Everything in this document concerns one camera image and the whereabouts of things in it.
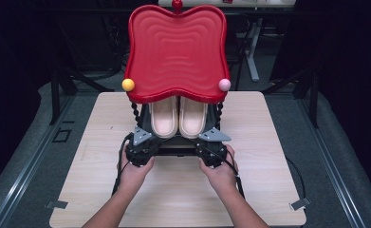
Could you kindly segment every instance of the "wrist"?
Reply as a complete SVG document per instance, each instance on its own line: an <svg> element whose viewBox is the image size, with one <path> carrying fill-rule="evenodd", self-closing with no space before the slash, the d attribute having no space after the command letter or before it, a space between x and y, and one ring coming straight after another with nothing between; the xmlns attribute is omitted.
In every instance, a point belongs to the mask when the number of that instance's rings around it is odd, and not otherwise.
<svg viewBox="0 0 371 228"><path fill-rule="evenodd" d="M133 198L140 190L141 185L121 184L116 192L117 195L125 195L127 198Z"/></svg>
<svg viewBox="0 0 371 228"><path fill-rule="evenodd" d="M144 183L145 178L121 179L120 188L124 191L138 192Z"/></svg>
<svg viewBox="0 0 371 228"><path fill-rule="evenodd" d="M227 196L233 196L233 194L239 194L238 189L232 184L216 186L213 189L221 199Z"/></svg>

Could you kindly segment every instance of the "white table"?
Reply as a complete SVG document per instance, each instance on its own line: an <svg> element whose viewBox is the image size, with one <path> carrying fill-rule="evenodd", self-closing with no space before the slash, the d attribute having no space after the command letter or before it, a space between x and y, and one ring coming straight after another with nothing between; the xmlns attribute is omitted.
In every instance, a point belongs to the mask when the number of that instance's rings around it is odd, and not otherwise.
<svg viewBox="0 0 371 228"><path fill-rule="evenodd" d="M93 109L66 177L52 227L80 227L110 198L117 176L121 142L134 130L125 93L102 93ZM232 137L248 203L273 225L303 225L284 152L260 92L230 92L224 102L221 131ZM127 209L122 227L232 226L220 199L198 168L197 157L159 157Z"/></svg>

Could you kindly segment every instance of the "yellow ball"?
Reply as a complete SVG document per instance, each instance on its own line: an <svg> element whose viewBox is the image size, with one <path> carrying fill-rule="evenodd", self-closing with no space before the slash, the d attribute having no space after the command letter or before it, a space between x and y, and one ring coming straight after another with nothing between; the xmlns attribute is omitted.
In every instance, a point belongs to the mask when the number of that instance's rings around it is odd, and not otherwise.
<svg viewBox="0 0 371 228"><path fill-rule="evenodd" d="M125 80L122 81L122 88L126 92L130 92L130 91L134 90L135 83L132 79L125 79Z"/></svg>

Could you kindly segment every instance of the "white shoe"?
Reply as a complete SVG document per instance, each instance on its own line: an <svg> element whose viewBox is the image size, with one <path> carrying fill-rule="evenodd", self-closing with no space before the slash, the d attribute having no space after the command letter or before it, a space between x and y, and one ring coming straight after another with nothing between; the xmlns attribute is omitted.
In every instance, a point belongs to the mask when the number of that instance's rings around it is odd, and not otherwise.
<svg viewBox="0 0 371 228"><path fill-rule="evenodd" d="M170 139L178 131L176 100L176 97L169 97L150 103L152 129L162 139Z"/></svg>
<svg viewBox="0 0 371 228"><path fill-rule="evenodd" d="M188 139L196 139L205 128L207 104L181 97L179 132Z"/></svg>

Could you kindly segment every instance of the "wavy ridged surface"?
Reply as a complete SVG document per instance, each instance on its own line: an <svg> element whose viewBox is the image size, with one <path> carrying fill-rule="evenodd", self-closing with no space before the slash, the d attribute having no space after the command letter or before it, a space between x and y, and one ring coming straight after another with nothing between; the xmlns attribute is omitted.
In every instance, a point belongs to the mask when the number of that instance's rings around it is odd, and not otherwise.
<svg viewBox="0 0 371 228"><path fill-rule="evenodd" d="M135 10L129 22L131 53L125 78L135 82L131 101L145 104L169 96L222 102L221 79L230 79L224 52L226 22L211 6L180 14L156 7Z"/></svg>

